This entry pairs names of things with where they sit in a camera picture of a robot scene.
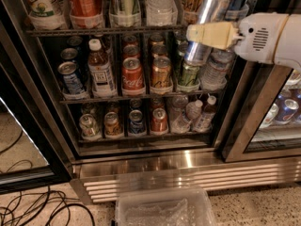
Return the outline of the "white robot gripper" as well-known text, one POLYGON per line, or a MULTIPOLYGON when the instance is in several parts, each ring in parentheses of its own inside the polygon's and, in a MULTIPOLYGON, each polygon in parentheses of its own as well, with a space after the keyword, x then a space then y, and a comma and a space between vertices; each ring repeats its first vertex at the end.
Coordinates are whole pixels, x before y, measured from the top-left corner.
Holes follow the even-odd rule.
POLYGON ((239 29, 232 22, 190 24, 186 38, 221 50, 237 41, 234 46, 237 56, 247 61, 272 64, 277 41, 288 18, 288 14, 254 13, 239 23, 239 29))

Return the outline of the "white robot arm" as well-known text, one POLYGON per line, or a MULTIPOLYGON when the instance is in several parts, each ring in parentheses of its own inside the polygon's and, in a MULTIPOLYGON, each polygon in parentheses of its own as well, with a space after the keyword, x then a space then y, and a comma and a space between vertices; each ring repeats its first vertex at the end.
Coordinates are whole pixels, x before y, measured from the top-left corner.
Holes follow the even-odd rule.
POLYGON ((301 72, 301 15, 254 13, 240 23, 191 24, 186 38, 216 49, 233 47, 244 60, 301 72))

